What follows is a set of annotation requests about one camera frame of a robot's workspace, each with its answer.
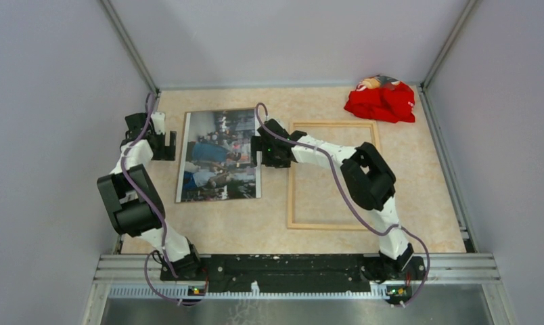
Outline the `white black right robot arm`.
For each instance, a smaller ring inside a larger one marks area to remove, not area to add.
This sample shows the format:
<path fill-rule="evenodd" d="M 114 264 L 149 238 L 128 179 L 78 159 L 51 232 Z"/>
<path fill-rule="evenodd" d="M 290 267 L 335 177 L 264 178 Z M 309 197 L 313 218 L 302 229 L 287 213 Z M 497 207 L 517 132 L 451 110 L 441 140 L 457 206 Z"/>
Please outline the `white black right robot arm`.
<path fill-rule="evenodd" d="M 331 144 L 302 131 L 288 133 L 275 119 L 259 125 L 251 146 L 262 157 L 253 158 L 254 164 L 289 168 L 296 163 L 330 170 L 356 220 L 378 237 L 384 274 L 399 279 L 409 271 L 414 258 L 409 239 L 417 236 L 401 225 L 396 210 L 396 177 L 373 144 Z"/>

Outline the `printed street photo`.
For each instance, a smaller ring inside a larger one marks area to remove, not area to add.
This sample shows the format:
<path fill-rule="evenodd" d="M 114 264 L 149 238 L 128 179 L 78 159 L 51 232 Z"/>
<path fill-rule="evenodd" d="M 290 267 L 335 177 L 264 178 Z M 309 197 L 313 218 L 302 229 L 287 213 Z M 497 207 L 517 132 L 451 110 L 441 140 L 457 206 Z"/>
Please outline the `printed street photo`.
<path fill-rule="evenodd" d="M 253 108 L 186 112 L 175 202 L 260 198 L 256 129 Z"/>

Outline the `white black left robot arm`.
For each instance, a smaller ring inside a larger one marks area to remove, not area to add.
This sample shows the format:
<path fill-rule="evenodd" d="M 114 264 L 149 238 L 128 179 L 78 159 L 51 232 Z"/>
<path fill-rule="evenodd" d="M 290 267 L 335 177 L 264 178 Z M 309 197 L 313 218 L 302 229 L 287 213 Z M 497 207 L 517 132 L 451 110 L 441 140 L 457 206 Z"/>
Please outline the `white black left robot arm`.
<path fill-rule="evenodd" d="M 153 160 L 174 161 L 176 132 L 166 132 L 163 112 L 126 116 L 127 132 L 115 167 L 97 189 L 117 234 L 146 241 L 163 267 L 161 280 L 193 280 L 202 271 L 195 246 L 166 221 L 162 199 L 147 172 Z"/>

